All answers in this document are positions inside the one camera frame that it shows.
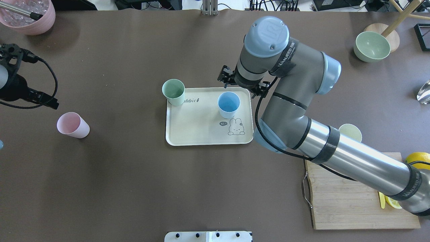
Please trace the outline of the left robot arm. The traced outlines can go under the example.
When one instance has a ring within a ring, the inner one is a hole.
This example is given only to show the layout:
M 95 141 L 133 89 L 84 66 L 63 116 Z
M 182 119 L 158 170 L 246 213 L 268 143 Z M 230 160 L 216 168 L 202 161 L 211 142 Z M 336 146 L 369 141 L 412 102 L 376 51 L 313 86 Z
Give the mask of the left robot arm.
M 51 66 L 28 49 L 19 47 L 15 43 L 3 43 L 0 48 L 0 98 L 1 104 L 16 109 L 35 109 L 47 106 L 57 110 L 59 103 L 55 95 L 58 91 L 58 79 Z M 42 62 L 49 69 L 55 81 L 55 89 L 52 95 L 29 88 L 24 77 L 18 74 L 21 62 L 35 64 Z M 22 99 L 34 106 L 16 106 L 10 102 Z

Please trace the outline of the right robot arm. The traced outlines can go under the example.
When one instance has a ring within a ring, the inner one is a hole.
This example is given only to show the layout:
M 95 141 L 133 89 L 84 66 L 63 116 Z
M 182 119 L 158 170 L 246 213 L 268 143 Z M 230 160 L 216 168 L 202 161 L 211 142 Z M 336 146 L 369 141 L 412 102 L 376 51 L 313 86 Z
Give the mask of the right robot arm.
M 399 202 L 416 216 L 429 218 L 429 170 L 417 169 L 340 134 L 305 115 L 315 94 L 326 94 L 338 81 L 339 61 L 300 43 L 279 18 L 264 16 L 252 23 L 243 39 L 234 70 L 223 66 L 217 78 L 260 98 L 279 78 L 262 117 L 255 117 L 254 136 L 269 150 L 301 158 L 352 181 L 360 182 Z

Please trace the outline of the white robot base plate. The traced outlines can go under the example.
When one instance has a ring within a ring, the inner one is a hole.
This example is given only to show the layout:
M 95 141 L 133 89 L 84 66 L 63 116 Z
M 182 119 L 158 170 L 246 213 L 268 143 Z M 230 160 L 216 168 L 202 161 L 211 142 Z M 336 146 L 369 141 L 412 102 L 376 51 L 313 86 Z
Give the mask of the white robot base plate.
M 168 232 L 165 242 L 252 242 L 249 231 L 188 231 Z

